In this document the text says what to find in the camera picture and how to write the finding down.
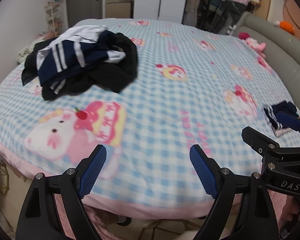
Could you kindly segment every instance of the wall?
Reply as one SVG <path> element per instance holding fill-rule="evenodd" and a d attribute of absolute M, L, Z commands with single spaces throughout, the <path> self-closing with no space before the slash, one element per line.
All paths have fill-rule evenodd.
<path fill-rule="evenodd" d="M 271 0 L 268 21 L 274 23 L 275 21 L 283 21 L 282 8 L 284 0 Z"/>
<path fill-rule="evenodd" d="M 18 52 L 29 45 L 38 33 L 47 30 L 44 5 L 48 1 L 1 1 L 0 83 L 16 67 Z"/>
<path fill-rule="evenodd" d="M 283 20 L 292 24 L 292 26 L 295 28 L 295 34 L 294 36 L 300 39 L 300 8 L 296 4 L 294 0 L 287 0 L 287 7 L 284 6 L 283 8 Z"/>

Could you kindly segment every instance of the orange stuffed toy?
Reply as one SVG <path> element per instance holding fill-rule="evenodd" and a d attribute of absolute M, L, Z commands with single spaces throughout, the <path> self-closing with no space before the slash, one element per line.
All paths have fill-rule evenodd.
<path fill-rule="evenodd" d="M 278 27 L 280 27 L 281 29 L 285 30 L 286 32 L 294 35 L 295 29 L 290 23 L 285 22 L 285 21 L 282 21 L 282 22 L 276 21 L 274 24 L 277 25 Z"/>

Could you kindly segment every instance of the black fabric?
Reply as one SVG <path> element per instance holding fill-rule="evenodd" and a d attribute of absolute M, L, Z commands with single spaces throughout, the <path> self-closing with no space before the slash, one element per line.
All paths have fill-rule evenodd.
<path fill-rule="evenodd" d="M 25 69 L 22 72 L 22 83 L 27 84 L 37 76 L 36 56 L 40 49 L 45 48 L 53 39 L 37 43 L 34 51 L 27 57 Z M 59 95 L 64 93 L 82 93 L 92 85 L 98 85 L 103 89 L 109 89 L 120 93 L 137 76 L 138 52 L 135 44 L 122 33 L 115 34 L 115 41 L 111 41 L 126 53 L 126 57 L 118 64 L 96 62 L 87 66 L 84 73 L 67 78 L 65 86 Z M 58 95 L 49 86 L 42 86 L 44 100 L 53 100 Z"/>
<path fill-rule="evenodd" d="M 36 43 L 34 45 L 33 51 L 28 55 L 28 57 L 25 60 L 25 68 L 22 71 L 22 75 L 21 75 L 21 80 L 22 80 L 23 85 L 28 84 L 36 76 L 38 76 L 38 74 L 37 74 L 37 53 L 38 53 L 38 51 L 47 47 L 56 38 L 57 37 L 54 37 L 54 38 L 48 39 L 46 41 Z"/>

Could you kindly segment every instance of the blue gripper pad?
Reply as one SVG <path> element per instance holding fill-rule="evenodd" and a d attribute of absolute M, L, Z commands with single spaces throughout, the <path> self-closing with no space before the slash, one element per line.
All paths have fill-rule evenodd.
<path fill-rule="evenodd" d="M 217 190 L 216 178 L 195 146 L 190 148 L 190 161 L 198 174 L 205 192 L 214 199 L 217 198 L 219 192 Z"/>
<path fill-rule="evenodd" d="M 93 161 L 90 163 L 89 167 L 83 174 L 80 180 L 80 190 L 78 196 L 82 199 L 85 195 L 89 194 L 95 184 L 97 177 L 106 161 L 107 150 L 102 146 L 99 152 L 94 157 Z"/>
<path fill-rule="evenodd" d="M 300 131 L 300 120 L 298 118 L 283 112 L 278 112 L 275 117 L 277 122 L 281 123 L 282 125 L 290 127 L 292 130 L 297 132 Z"/>

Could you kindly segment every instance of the pink stuffed toy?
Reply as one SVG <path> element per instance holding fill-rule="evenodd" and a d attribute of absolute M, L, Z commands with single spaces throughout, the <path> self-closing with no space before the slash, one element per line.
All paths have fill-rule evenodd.
<path fill-rule="evenodd" d="M 252 48 L 255 52 L 257 52 L 262 58 L 266 58 L 266 55 L 264 55 L 262 52 L 266 48 L 266 44 L 263 42 L 261 44 L 258 44 L 257 40 L 250 37 L 248 33 L 239 33 L 238 35 L 239 39 L 244 40 L 244 42 Z"/>
<path fill-rule="evenodd" d="M 258 44 L 257 40 L 255 40 L 254 38 L 247 38 L 245 40 L 246 44 L 252 48 L 255 52 L 257 52 L 262 58 L 266 58 L 266 56 L 262 53 L 265 48 L 266 48 L 266 44 L 263 42 L 261 44 Z"/>

